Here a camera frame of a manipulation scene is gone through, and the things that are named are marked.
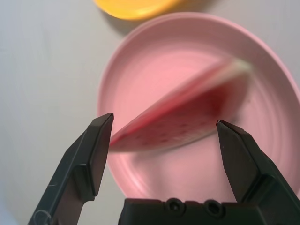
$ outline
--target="plate rim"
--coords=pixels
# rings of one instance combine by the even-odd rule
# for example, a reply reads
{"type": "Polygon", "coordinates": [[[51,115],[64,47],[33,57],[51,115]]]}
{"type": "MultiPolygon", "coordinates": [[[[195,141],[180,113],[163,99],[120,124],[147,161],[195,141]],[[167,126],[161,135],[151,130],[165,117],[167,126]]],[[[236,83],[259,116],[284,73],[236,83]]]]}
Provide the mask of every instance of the plate rim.
{"type": "MultiPolygon", "coordinates": [[[[108,72],[111,70],[111,68],[115,62],[115,59],[118,57],[120,52],[123,51],[124,47],[126,47],[127,44],[130,43],[133,38],[135,38],[137,35],[144,32],[145,30],[149,29],[150,27],[153,27],[155,25],[158,25],[158,24],[166,22],[166,21],[177,20],[177,19],[187,19],[187,18],[213,21],[215,23],[219,23],[221,25],[231,27],[231,28],[237,30],[238,32],[244,34],[245,36],[249,37],[255,43],[257,43],[262,49],[264,49],[266,51],[266,53],[276,62],[276,64],[284,72],[288,82],[290,83],[290,85],[292,87],[293,92],[295,93],[295,96],[297,97],[298,105],[300,106],[300,90],[299,90],[297,83],[295,82],[292,74],[289,72],[289,70],[287,69],[285,64],[282,62],[282,60],[277,56],[277,54],[266,43],[264,43],[260,38],[258,38],[256,35],[254,35],[250,31],[248,31],[247,29],[243,28],[242,26],[236,24],[235,22],[232,22],[230,20],[224,19],[219,16],[209,15],[209,14],[205,14],[205,13],[198,13],[198,12],[179,12],[179,13],[171,13],[171,14],[167,14],[167,15],[162,15],[162,16],[156,17],[154,19],[151,19],[151,20],[139,25],[138,27],[133,29],[125,37],[125,39],[121,42],[121,44],[117,47],[117,49],[115,50],[115,52],[112,54],[111,58],[109,59],[109,62],[103,72],[103,75],[100,78],[100,85],[99,85],[98,92],[97,92],[98,93],[98,95],[97,95],[97,116],[100,116],[102,114],[102,112],[100,110],[101,96],[103,96],[104,86],[108,79],[108,72]]],[[[114,172],[114,169],[113,169],[114,166],[112,165],[112,163],[110,161],[111,160],[109,159],[109,156],[108,156],[107,164],[108,164],[109,170],[110,170],[115,182],[121,189],[122,193],[125,196],[128,196],[129,191],[127,191],[125,187],[122,187],[123,185],[122,186],[120,185],[120,180],[119,180],[120,175],[117,175],[116,172],[114,172]]],[[[296,193],[296,195],[298,196],[298,198],[300,198],[300,188],[298,190],[298,193],[296,193]]]]}

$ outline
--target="white table surface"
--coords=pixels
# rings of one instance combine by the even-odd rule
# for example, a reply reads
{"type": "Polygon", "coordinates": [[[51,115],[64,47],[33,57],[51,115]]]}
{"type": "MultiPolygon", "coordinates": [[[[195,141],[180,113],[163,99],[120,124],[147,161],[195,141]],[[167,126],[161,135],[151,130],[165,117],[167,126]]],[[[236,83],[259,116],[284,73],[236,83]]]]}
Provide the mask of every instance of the white table surface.
{"type": "MultiPolygon", "coordinates": [[[[192,10],[256,34],[300,84],[300,1],[208,1],[192,10]]],[[[18,224],[27,224],[65,150],[96,116],[103,70],[137,24],[92,0],[0,0],[0,203],[18,224]]],[[[116,225],[123,201],[106,168],[79,224],[116,225]]]]}

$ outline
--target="yellow bowl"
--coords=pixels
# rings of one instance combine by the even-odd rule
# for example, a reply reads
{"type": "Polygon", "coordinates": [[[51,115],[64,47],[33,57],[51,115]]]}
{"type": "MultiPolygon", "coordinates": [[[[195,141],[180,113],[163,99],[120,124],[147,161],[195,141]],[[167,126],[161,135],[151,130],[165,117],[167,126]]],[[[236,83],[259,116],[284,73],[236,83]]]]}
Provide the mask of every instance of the yellow bowl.
{"type": "Polygon", "coordinates": [[[106,13],[124,20],[141,20],[158,15],[182,0],[94,0],[106,13]]]}

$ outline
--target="pink plate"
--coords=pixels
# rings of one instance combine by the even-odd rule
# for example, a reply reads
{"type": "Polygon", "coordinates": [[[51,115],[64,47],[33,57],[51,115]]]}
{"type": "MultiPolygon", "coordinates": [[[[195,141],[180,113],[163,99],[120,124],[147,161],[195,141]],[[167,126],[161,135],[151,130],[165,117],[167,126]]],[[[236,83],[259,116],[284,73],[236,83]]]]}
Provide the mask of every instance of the pink plate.
{"type": "MultiPolygon", "coordinates": [[[[97,113],[114,113],[115,134],[166,93],[228,55],[256,69],[234,123],[252,134],[299,197],[299,91],[273,51],[232,22],[175,13],[135,29],[106,68],[97,113]]],[[[217,134],[172,151],[110,153],[108,164],[127,197],[235,201],[217,134]]]]}

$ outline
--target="watermelon slice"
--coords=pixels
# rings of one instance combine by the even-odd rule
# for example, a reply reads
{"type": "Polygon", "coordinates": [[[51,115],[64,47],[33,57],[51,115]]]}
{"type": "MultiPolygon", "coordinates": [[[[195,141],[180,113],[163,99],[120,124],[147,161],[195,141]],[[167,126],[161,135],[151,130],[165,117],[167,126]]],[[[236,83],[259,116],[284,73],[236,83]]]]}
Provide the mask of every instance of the watermelon slice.
{"type": "Polygon", "coordinates": [[[251,66],[239,59],[214,65],[172,91],[111,137],[110,151],[179,147],[232,119],[248,90],[251,66]]]}

